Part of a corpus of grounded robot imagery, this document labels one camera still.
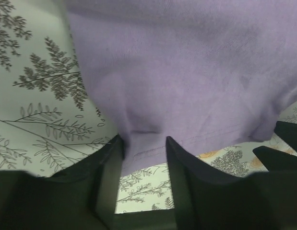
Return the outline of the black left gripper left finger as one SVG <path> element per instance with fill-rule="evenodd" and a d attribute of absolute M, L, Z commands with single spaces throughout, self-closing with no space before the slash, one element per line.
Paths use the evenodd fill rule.
<path fill-rule="evenodd" d="M 0 230 L 109 230 L 114 224 L 123 141 L 51 177 L 0 171 Z"/>

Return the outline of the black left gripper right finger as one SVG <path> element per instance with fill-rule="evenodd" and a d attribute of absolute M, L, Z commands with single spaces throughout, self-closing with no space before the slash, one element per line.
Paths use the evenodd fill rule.
<path fill-rule="evenodd" d="M 297 171 L 236 177 L 166 139 L 180 230 L 297 230 Z"/>

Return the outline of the purple t shirt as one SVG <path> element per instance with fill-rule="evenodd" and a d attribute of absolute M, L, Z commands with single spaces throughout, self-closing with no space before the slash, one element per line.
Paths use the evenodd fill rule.
<path fill-rule="evenodd" d="M 122 175 L 273 135 L 297 101 L 297 0 L 68 0 L 83 84 L 125 142 Z"/>

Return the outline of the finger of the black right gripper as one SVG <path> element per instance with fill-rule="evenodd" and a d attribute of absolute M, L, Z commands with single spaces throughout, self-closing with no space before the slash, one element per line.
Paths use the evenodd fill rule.
<path fill-rule="evenodd" d="M 297 156 L 260 146 L 253 149 L 255 156 L 268 171 L 297 171 Z"/>
<path fill-rule="evenodd" d="M 297 146 L 297 124 L 277 121 L 274 132 L 289 146 Z"/>

